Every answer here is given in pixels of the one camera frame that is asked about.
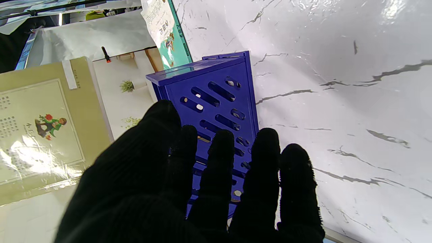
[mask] plant illustration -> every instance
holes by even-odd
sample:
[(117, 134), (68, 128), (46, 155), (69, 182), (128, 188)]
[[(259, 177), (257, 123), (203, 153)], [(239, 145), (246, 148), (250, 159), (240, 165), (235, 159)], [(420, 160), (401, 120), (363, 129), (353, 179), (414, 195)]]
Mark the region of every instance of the plant illustration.
[(132, 92), (135, 88), (133, 87), (132, 81), (124, 80), (120, 84), (120, 89), (121, 89), (122, 93), (124, 93), (124, 92)]
[(128, 118), (122, 119), (122, 121), (127, 124), (126, 127), (122, 126), (122, 128), (129, 129), (131, 127), (138, 125), (138, 123), (141, 121), (141, 119), (140, 118), (133, 118), (130, 116)]

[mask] teal book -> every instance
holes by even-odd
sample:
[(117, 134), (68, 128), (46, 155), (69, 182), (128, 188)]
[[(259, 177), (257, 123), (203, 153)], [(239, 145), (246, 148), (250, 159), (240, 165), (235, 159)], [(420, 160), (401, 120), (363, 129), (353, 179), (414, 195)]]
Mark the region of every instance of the teal book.
[(142, 1), (142, 15), (161, 55), (164, 69), (192, 62), (171, 0)]

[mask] cartoon illustration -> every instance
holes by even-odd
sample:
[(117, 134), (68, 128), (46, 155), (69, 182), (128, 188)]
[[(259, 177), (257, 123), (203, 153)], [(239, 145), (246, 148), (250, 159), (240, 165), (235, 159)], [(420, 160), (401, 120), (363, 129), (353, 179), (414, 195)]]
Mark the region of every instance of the cartoon illustration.
[(167, 48), (171, 48), (171, 50), (174, 51), (174, 34), (172, 32), (169, 33), (169, 36), (165, 41), (165, 46)]
[(41, 137), (46, 138), (47, 140), (51, 140), (51, 136), (55, 137), (54, 131), (58, 131), (62, 125), (66, 125), (66, 122), (67, 120), (65, 118), (60, 118), (56, 120), (53, 119), (50, 114), (46, 114), (45, 116), (40, 115), (39, 120), (35, 119), (38, 134)]

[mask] cartoon boy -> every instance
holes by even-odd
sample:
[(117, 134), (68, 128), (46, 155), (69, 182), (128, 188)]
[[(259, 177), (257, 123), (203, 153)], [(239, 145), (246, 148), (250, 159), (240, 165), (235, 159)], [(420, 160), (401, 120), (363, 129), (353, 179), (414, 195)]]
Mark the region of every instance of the cartoon boy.
[[(50, 132), (51, 135), (53, 135), (53, 137), (55, 137), (54, 130), (58, 131), (60, 129), (60, 127), (62, 125), (65, 125), (66, 122), (67, 122), (65, 118), (60, 118), (58, 120), (52, 119), (51, 115), (47, 115), (45, 117), (41, 117), (41, 120), (44, 123), (38, 123), (38, 122), (36, 123), (37, 125), (39, 125), (38, 126), (38, 134), (41, 137), (45, 137), (45, 135), (46, 135), (47, 132)], [(45, 130), (43, 130), (41, 126), (46, 126), (47, 128)]]

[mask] white marble surface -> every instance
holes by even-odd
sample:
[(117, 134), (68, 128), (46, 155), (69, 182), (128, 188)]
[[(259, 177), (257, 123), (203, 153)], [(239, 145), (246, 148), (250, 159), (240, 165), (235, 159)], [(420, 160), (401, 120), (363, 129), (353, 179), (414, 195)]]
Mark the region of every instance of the white marble surface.
[(173, 1), (194, 61), (251, 51), (260, 127), (309, 152), (326, 227), (430, 241), (432, 1)]

